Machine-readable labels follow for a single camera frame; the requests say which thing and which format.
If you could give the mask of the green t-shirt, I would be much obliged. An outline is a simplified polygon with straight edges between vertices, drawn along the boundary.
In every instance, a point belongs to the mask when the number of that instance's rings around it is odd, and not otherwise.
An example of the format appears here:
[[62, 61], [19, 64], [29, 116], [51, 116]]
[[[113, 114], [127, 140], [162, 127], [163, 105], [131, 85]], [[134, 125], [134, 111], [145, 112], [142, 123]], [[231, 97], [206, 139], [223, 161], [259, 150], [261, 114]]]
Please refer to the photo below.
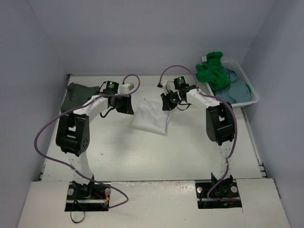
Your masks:
[[196, 79], [203, 83], [208, 83], [214, 92], [224, 88], [231, 88], [232, 92], [250, 93], [249, 85], [240, 80], [235, 71], [223, 67], [220, 51], [210, 52], [202, 58], [202, 63], [195, 66]]

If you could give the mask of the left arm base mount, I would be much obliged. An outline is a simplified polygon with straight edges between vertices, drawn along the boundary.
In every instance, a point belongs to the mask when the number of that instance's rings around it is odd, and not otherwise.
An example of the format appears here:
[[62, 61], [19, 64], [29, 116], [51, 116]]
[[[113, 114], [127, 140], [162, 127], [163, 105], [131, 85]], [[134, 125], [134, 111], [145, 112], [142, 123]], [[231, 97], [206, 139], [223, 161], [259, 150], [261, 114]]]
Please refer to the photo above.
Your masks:
[[66, 195], [65, 212], [108, 211], [111, 189], [103, 185], [89, 183], [80, 185], [70, 182]]

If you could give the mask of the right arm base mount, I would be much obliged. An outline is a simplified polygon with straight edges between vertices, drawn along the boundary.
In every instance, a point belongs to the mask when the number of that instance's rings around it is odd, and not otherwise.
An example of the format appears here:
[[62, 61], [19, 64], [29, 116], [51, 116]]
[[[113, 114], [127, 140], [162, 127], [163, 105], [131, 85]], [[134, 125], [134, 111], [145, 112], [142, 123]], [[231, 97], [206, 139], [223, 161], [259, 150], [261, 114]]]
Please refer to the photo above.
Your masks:
[[237, 182], [228, 180], [220, 183], [207, 196], [212, 185], [211, 182], [199, 181], [195, 182], [198, 209], [230, 209], [242, 208]]

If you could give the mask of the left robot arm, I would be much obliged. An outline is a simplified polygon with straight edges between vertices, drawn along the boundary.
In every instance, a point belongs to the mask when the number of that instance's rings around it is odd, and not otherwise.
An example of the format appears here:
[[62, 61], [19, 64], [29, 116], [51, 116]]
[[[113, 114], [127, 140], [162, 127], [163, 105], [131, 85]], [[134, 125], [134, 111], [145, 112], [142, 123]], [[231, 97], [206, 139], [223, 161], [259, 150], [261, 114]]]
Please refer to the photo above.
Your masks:
[[90, 199], [95, 194], [92, 185], [94, 177], [87, 160], [86, 150], [90, 143], [90, 122], [102, 112], [116, 110], [123, 114], [134, 114], [130, 92], [132, 83], [107, 81], [105, 89], [71, 84], [64, 99], [56, 135], [56, 145], [64, 152], [70, 164], [77, 170], [73, 182], [79, 186], [78, 194], [84, 199]]

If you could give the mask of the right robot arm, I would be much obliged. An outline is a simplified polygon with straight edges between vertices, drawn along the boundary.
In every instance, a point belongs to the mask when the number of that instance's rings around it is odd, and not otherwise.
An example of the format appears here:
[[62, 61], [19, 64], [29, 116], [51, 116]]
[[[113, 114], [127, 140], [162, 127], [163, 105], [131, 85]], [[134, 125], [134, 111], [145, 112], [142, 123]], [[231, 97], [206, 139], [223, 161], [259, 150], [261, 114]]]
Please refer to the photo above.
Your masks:
[[171, 111], [186, 102], [205, 112], [206, 133], [213, 142], [214, 162], [211, 172], [210, 191], [220, 196], [229, 189], [232, 184], [232, 176], [229, 174], [229, 160], [234, 152], [236, 139], [236, 118], [230, 104], [223, 103], [210, 95], [202, 93], [195, 85], [189, 85], [184, 77], [174, 79], [174, 91], [168, 85], [169, 81], [162, 80], [158, 87], [163, 89], [161, 94], [162, 109]]

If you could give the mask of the white t-shirt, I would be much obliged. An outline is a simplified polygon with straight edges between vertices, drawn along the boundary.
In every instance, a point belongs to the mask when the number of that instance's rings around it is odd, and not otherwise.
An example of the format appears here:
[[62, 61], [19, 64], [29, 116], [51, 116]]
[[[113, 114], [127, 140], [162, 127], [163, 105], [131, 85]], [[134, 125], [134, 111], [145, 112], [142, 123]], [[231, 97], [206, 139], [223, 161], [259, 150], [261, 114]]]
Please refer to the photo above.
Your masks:
[[147, 99], [140, 100], [131, 127], [159, 135], [166, 135], [173, 113], [163, 111], [162, 104]]

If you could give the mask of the dark grey t-shirt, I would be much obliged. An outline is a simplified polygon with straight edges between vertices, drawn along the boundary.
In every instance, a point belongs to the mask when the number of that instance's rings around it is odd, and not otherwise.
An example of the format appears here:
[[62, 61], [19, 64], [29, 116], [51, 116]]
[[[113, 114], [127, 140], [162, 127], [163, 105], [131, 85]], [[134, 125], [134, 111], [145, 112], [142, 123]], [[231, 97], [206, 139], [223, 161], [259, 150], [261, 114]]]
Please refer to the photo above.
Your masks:
[[88, 87], [85, 85], [71, 83], [67, 87], [65, 99], [60, 107], [63, 113], [70, 109], [84, 105], [92, 96], [99, 93], [100, 87]]

